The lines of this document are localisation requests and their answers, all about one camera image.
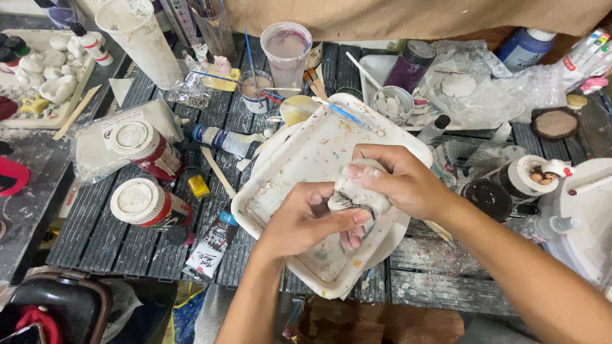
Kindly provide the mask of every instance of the table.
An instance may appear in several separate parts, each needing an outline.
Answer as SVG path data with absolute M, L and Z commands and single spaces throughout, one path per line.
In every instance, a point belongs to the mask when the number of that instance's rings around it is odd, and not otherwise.
M 255 68 L 269 72 L 259 38 L 249 37 L 249 41 Z M 244 36 L 234 36 L 234 44 L 239 59 L 233 63 L 233 67 L 248 70 Z M 178 56 L 182 49 L 175 48 L 175 54 Z M 360 89 L 359 71 L 346 57 L 346 51 L 357 59 L 361 57 L 361 50 L 357 47 L 333 43 L 324 45 L 323 77 L 326 91 L 330 95 L 340 87 Z M 144 74 L 137 75 L 126 97 L 125 106 L 155 97 L 157 89 L 151 85 Z M 306 85 L 303 85 L 302 93 L 312 94 Z M 278 124 L 266 121 L 269 116 L 278 115 L 278 107 L 266 114 L 253 114 L 246 110 L 237 92 L 215 91 L 211 94 L 213 97 L 209 107 L 204 111 L 174 103 L 169 103 L 169 106 L 182 118 L 239 133 L 261 133 L 265 128 L 278 127 Z M 435 144 L 458 140 L 473 151 L 493 134 L 494 130 L 450 132 L 438 138 Z M 513 125 L 510 140 L 524 147 L 528 153 L 547 159 L 571 159 L 574 163 L 586 160 L 576 138 L 556 143 L 540 142 L 526 124 Z M 252 164 L 241 173 L 236 168 L 237 160 L 229 154 L 216 152 L 215 160 L 236 190 L 248 180 Z M 181 272 L 184 261 L 230 201 L 206 163 L 203 171 L 212 195 L 201 202 L 194 199 L 184 177 L 176 182 L 164 183 L 165 187 L 189 201 L 194 208 L 194 220 L 189 228 L 197 233 L 197 239 L 190 247 L 168 245 L 165 233 L 129 225 L 113 217 L 108 205 L 110 195 L 121 183 L 141 173 L 140 169 L 130 165 L 93 186 L 81 189 L 47 263 L 97 274 L 120 274 L 126 278 L 150 277 L 167 282 L 190 280 L 190 276 Z M 254 243 L 251 235 L 240 230 L 225 253 L 212 282 L 238 286 Z M 362 289 L 361 281 L 368 276 L 369 286 Z M 312 293 L 287 269 L 280 289 L 295 294 Z M 456 249 L 448 247 L 418 220 L 411 221 L 406 236 L 390 257 L 362 274 L 349 298 L 365 302 L 388 301 L 420 307 L 512 314 L 510 303 L 501 290 L 486 270 L 468 255 L 465 248 L 460 243 Z
M 108 67 L 97 65 L 89 77 L 83 95 L 94 86 L 103 84 L 78 118 L 82 124 L 94 116 L 102 116 L 113 100 L 108 79 L 125 73 L 129 59 L 113 39 L 93 24 L 87 30 L 101 32 L 106 37 L 105 47 L 114 57 Z M 57 29 L 47 17 L 0 15 L 0 31 L 5 29 Z M 7 224 L 6 236 L 0 241 L 0 285 L 20 281 L 29 266 L 30 257 L 40 245 L 48 224 L 59 211 L 73 174 L 70 166 L 70 142 L 51 137 L 55 130 L 2 129 L 0 141 L 8 142 L 14 152 L 6 157 L 30 169 L 26 187 L 14 196 L 0 197 L 0 219 Z

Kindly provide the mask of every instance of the human hand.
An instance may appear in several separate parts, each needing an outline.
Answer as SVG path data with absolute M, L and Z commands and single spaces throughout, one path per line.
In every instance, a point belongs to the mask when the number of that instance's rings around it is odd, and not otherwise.
M 391 204 L 417 219 L 435 222 L 453 200 L 462 200 L 404 146 L 358 144 L 353 149 L 353 160 L 361 158 L 378 161 L 386 171 L 350 164 L 349 178 L 387 195 Z
M 354 241 L 363 236 L 361 224 L 371 218 L 370 212 L 346 209 L 329 215 L 327 199 L 333 194 L 333 182 L 297 183 L 274 212 L 257 245 L 280 258 L 299 255 L 330 234 L 349 231 Z

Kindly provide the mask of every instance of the blue bottle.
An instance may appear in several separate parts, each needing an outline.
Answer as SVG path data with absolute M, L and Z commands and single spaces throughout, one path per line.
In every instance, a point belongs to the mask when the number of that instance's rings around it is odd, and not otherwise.
M 520 28 L 497 52 L 497 57 L 512 73 L 539 61 L 554 45 L 556 32 Z

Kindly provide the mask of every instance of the brown cloth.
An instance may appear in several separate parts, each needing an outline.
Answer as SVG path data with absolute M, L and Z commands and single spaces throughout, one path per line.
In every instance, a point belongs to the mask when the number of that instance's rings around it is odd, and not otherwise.
M 270 24 L 304 25 L 314 41 L 442 39 L 499 26 L 582 36 L 612 0 L 224 0 L 232 29 L 260 36 Z

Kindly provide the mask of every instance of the slatted mat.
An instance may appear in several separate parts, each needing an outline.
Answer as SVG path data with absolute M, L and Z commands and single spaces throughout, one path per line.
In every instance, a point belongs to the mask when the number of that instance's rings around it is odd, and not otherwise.
M 249 37 L 249 40 L 255 69 L 263 69 L 269 73 L 270 67 L 259 44 L 259 38 Z M 244 36 L 235 35 L 234 44 L 238 58 L 232 66 L 242 71 L 250 70 L 248 56 L 245 54 Z M 179 56 L 184 49 L 177 46 L 174 49 L 175 55 Z M 328 95 L 345 86 L 361 89 L 359 70 L 345 55 L 346 51 L 357 60 L 361 58 L 359 48 L 324 44 L 323 78 Z M 154 99 L 158 93 L 159 90 L 150 79 L 140 72 L 125 98 L 124 107 Z M 203 111 L 181 104 L 168 105 L 179 117 L 239 133 L 262 133 L 266 128 L 277 129 L 280 126 L 266 120 L 269 116 L 279 115 L 278 107 L 266 114 L 253 114 L 246 109 L 238 92 L 210 93 L 212 97 L 209 105 Z M 312 95 L 305 83 L 302 85 L 301 94 Z M 509 143 L 524 147 L 530 154 L 548 159 L 572 159 L 574 164 L 586 160 L 586 154 L 576 138 L 542 143 L 533 135 L 527 124 L 513 124 L 512 127 Z M 449 132 L 437 138 L 433 144 L 457 140 L 464 144 L 466 151 L 470 153 L 493 137 L 494 133 L 495 130 Z M 248 181 L 252 163 L 240 172 L 236 168 L 237 160 L 232 155 L 215 151 L 213 155 L 234 189 L 238 190 Z M 142 173 L 136 166 L 129 165 L 92 186 L 81 188 L 47 263 L 99 274 L 122 274 L 130 278 L 152 277 L 167 282 L 192 280 L 181 272 L 184 262 L 221 210 L 230 203 L 223 185 L 214 176 L 204 158 L 202 161 L 203 178 L 211 190 L 211 195 L 202 201 L 198 202 L 193 197 L 184 177 L 175 182 L 162 183 L 164 188 L 192 205 L 193 220 L 189 228 L 196 233 L 193 245 L 168 245 L 165 233 L 129 225 L 114 218 L 108 205 L 110 195 L 124 181 Z M 238 286 L 254 244 L 254 238 L 241 229 L 225 253 L 213 282 Z M 310 288 L 288 269 L 285 270 L 280 290 L 303 295 L 312 293 Z M 389 301 L 393 304 L 421 307 L 511 314 L 509 303 L 495 282 L 486 270 L 468 255 L 466 249 L 459 242 L 456 249 L 449 247 L 428 230 L 424 223 L 417 220 L 410 222 L 398 249 L 388 259 L 364 272 L 348 297 L 364 302 Z

